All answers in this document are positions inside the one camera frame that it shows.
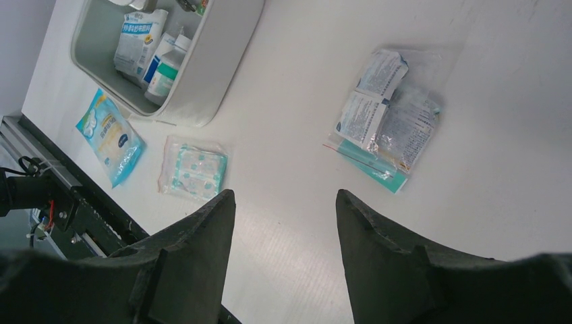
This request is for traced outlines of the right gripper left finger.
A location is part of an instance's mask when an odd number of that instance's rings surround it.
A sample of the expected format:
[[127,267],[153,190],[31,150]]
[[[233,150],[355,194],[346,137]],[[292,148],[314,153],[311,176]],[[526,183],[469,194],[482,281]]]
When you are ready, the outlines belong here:
[[107,258],[1,252],[2,323],[234,323],[222,305],[235,194]]

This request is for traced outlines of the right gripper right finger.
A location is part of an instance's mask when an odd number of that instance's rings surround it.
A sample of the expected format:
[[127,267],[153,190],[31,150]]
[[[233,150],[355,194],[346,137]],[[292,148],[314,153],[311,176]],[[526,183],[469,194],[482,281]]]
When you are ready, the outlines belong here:
[[356,323],[570,323],[571,255],[498,261],[433,242],[348,190],[336,199]]

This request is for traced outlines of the clear bandage packet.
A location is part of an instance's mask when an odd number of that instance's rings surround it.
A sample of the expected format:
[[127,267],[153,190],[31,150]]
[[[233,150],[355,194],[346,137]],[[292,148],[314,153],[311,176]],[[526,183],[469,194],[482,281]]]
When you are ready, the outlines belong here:
[[182,136],[167,137],[158,191],[208,201],[223,189],[229,156],[215,143]]

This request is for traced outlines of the blue cotton swab packet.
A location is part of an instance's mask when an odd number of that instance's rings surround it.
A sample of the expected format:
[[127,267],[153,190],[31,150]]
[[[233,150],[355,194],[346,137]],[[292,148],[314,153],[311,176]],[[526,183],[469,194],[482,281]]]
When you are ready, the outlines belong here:
[[129,177],[146,148],[146,143],[102,89],[96,91],[76,129],[90,145],[112,187]]

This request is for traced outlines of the blue plaster packets bag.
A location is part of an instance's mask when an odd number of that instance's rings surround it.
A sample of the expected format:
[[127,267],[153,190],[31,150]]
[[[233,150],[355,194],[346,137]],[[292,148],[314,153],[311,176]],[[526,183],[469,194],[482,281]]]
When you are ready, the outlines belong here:
[[439,125],[436,88],[446,80],[441,66],[438,51],[375,50],[324,146],[393,194],[399,192]]

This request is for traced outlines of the white plastic bottle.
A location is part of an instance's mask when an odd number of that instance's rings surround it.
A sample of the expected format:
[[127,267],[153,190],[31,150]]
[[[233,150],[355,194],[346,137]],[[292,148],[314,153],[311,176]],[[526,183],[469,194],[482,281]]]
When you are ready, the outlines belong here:
[[180,34],[175,40],[173,50],[161,57],[161,62],[144,93],[155,105],[161,106],[166,101],[191,43],[190,38]]

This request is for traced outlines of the white medicine kit box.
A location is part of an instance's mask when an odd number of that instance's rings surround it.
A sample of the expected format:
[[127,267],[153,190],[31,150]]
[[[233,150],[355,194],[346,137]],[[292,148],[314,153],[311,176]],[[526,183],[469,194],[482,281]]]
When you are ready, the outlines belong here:
[[201,127],[217,114],[263,1],[86,1],[71,60],[138,117]]

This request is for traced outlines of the white gauze pad packet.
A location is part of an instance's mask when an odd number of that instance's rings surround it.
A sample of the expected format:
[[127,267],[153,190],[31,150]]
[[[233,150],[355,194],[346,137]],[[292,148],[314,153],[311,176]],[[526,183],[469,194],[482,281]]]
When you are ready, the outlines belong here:
[[156,9],[152,13],[134,11],[124,15],[113,58],[116,70],[142,79],[161,40],[168,14],[167,10]]

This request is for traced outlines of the blue white small tube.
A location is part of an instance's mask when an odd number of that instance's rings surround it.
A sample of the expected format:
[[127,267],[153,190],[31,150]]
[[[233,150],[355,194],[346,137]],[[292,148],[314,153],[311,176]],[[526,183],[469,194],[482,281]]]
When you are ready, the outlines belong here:
[[161,37],[161,41],[159,42],[155,52],[153,53],[149,64],[146,67],[144,72],[143,78],[141,80],[141,85],[144,90],[148,88],[150,81],[161,62],[161,57],[172,51],[174,48],[176,37],[169,34],[168,32],[164,33]]

